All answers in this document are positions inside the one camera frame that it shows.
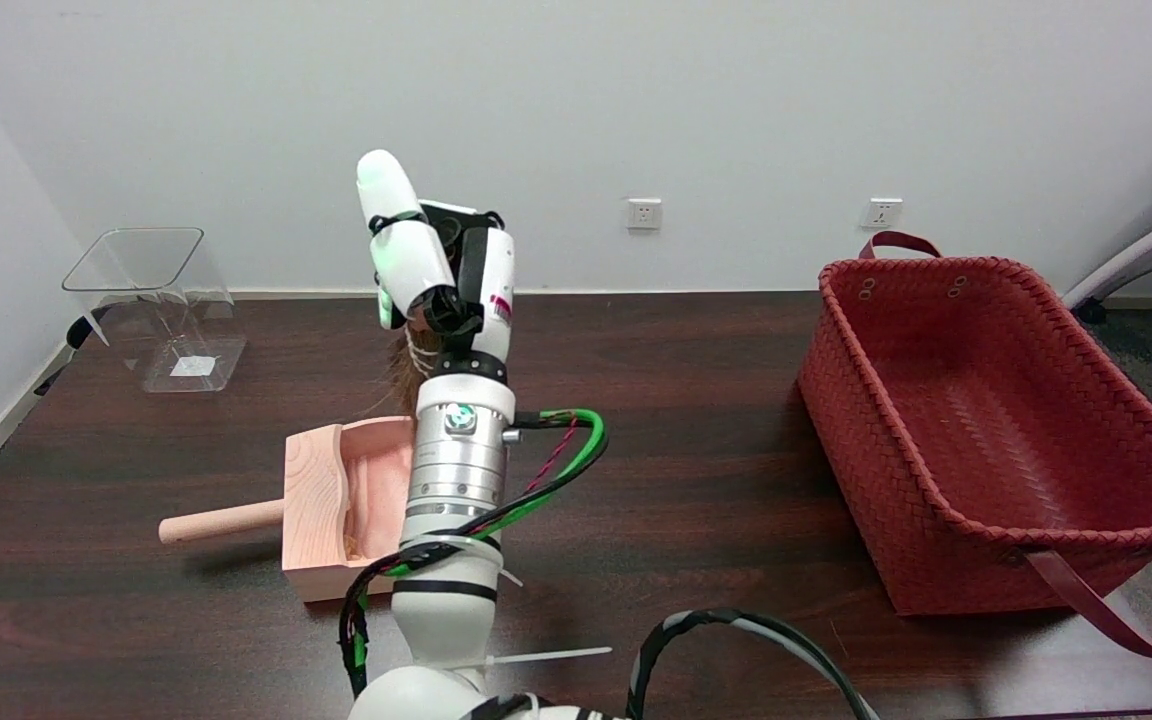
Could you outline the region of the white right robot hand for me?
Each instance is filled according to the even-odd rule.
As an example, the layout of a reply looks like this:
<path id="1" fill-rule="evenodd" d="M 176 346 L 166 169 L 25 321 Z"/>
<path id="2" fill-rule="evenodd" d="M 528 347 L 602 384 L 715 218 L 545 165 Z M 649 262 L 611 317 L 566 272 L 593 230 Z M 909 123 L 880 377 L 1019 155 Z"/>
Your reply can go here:
<path id="1" fill-rule="evenodd" d="M 468 373 L 506 382 L 516 243 L 502 217 L 420 200 L 384 149 L 361 156 L 356 184 L 380 323 L 402 334 L 397 378 L 417 386 Z"/>

